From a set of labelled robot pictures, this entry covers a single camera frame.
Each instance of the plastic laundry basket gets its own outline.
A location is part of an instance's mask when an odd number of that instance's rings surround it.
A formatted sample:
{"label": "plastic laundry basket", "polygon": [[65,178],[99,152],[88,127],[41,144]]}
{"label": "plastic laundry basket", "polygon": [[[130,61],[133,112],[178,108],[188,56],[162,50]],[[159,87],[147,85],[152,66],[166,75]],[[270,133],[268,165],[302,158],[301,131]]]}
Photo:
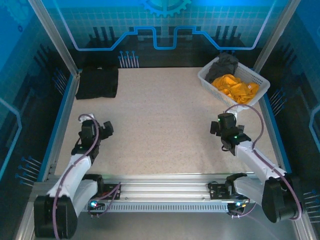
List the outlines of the plastic laundry basket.
{"label": "plastic laundry basket", "polygon": [[[217,62],[218,60],[219,60],[219,57],[216,57],[211,62],[209,62],[207,65],[205,65],[198,72],[198,77],[201,80],[201,84],[205,89],[207,89],[210,93],[212,93],[217,99],[221,100],[226,105],[231,107],[233,105],[236,105],[237,102],[232,100],[230,97],[228,97],[224,93],[220,92],[218,89],[216,89],[214,86],[212,86],[209,82],[207,82],[205,80],[205,77],[206,77],[207,73],[209,72],[209,69],[210,69],[211,65],[214,62]],[[240,78],[241,81],[243,81],[243,82],[245,82],[247,84],[254,82],[254,83],[259,85],[259,90],[256,93],[255,97],[249,103],[247,103],[247,105],[249,105],[249,106],[253,106],[254,104],[256,104],[259,101],[259,99],[263,97],[263,95],[267,92],[267,90],[270,87],[270,82],[267,79],[265,79],[264,77],[260,76],[256,72],[252,71],[250,68],[244,66],[240,62],[238,63],[238,67],[237,67],[237,69],[235,71],[234,76],[237,77],[237,78]],[[232,110],[240,112],[243,109],[248,109],[248,107],[238,106],[238,107],[235,107]]]}

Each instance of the work surface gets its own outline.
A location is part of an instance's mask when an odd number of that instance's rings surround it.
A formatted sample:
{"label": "work surface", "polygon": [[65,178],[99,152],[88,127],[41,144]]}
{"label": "work surface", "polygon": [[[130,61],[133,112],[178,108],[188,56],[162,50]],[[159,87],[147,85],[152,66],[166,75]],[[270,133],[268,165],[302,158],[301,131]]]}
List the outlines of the work surface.
{"label": "work surface", "polygon": [[[61,175],[78,140],[83,113],[100,124],[111,121],[113,136],[103,140],[89,173],[113,175],[236,173],[250,168],[221,150],[210,134],[211,121],[227,106],[206,91],[197,77],[201,68],[130,68],[119,70],[115,98],[74,99],[55,174]],[[254,106],[261,112],[257,103]],[[256,139],[261,122],[251,109],[237,124]],[[276,157],[267,130],[257,147],[272,162]]]}

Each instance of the yellow garment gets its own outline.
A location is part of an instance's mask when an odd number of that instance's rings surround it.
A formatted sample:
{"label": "yellow garment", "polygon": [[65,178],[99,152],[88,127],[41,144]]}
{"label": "yellow garment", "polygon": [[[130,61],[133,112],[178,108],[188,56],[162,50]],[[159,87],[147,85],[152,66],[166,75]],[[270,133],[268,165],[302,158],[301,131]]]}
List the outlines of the yellow garment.
{"label": "yellow garment", "polygon": [[238,104],[249,103],[259,90],[258,84],[242,82],[240,78],[231,74],[218,77],[213,81],[212,85]]}

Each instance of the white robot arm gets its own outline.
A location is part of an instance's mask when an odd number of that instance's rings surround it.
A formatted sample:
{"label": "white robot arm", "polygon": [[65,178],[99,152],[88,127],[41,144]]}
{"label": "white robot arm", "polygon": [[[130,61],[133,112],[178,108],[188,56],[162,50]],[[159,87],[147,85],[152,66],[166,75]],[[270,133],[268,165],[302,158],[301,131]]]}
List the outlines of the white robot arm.
{"label": "white robot arm", "polygon": [[272,163],[254,147],[254,143],[243,133],[242,127],[236,126],[236,122],[232,113],[219,114],[218,122],[211,123],[210,133],[221,137],[222,150],[244,162],[260,182],[244,173],[231,175],[225,182],[229,196],[241,195],[255,201],[273,223],[297,218],[302,212],[299,179]]}
{"label": "white robot arm", "polygon": [[92,114],[85,115],[80,118],[80,138],[71,152],[66,170],[47,194],[38,196],[34,202],[36,237],[55,238],[58,235],[61,238],[71,238],[84,206],[92,197],[98,197],[104,191],[102,176],[86,172],[99,154],[101,140],[110,137],[114,129],[109,121],[101,127]]}

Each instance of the gray cloth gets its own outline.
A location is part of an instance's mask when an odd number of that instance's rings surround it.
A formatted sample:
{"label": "gray cloth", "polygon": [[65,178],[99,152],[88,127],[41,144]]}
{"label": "gray cloth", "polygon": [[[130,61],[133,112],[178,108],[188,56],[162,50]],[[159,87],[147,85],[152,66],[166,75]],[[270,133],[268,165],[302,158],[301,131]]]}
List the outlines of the gray cloth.
{"label": "gray cloth", "polygon": [[205,76],[205,80],[212,84],[212,82],[226,74],[234,75],[238,67],[238,59],[226,52],[219,54],[219,60],[214,62],[210,67],[209,72]]}

